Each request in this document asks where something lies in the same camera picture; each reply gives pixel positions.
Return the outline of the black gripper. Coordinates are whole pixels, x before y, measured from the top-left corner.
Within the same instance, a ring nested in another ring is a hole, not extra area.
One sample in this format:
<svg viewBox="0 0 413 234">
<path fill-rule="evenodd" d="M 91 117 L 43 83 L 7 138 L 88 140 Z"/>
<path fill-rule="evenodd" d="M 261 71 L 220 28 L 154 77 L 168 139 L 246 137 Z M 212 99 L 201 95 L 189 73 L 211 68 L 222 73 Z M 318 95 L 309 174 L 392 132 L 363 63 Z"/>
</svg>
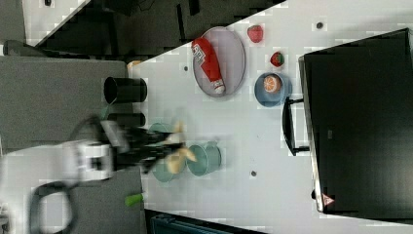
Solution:
<svg viewBox="0 0 413 234">
<path fill-rule="evenodd" d="M 164 133 L 139 127 L 125 129 L 116 127 L 110 143 L 115 170 L 133 167 L 140 162 L 143 172 L 148 174 L 160 160 L 166 159 L 173 151 L 169 149 L 144 150 L 144 148 L 148 144 L 181 144 L 182 133 Z"/>
</svg>

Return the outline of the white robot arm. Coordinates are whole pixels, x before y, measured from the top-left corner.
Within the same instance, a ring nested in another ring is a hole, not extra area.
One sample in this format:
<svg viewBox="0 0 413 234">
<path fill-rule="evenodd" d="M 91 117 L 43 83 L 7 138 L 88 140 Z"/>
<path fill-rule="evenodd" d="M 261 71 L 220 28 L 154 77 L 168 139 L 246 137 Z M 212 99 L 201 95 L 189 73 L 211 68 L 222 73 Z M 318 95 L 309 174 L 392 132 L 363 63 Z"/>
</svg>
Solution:
<svg viewBox="0 0 413 234">
<path fill-rule="evenodd" d="M 97 136 L 29 147 L 1 158 L 1 201 L 17 205 L 52 193 L 67 193 L 89 181 L 111 178 L 115 172 L 139 165 L 146 173 L 158 161 L 185 149 L 181 130 L 121 129 L 104 121 Z"/>
</svg>

